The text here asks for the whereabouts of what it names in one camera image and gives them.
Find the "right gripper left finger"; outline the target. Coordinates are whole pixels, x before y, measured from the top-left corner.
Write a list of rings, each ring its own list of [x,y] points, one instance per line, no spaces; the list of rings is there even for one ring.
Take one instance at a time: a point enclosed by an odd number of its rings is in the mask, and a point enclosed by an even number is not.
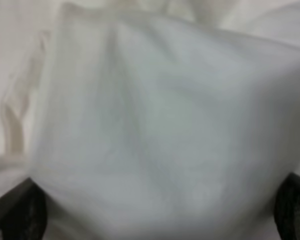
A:
[[[42,240],[47,222],[45,193],[30,178],[0,197],[0,240]]]

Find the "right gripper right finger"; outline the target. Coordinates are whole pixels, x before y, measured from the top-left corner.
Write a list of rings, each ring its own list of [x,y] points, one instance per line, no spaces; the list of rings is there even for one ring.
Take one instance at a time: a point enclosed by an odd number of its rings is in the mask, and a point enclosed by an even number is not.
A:
[[[279,187],[274,222],[282,240],[300,240],[300,176],[290,174]]]

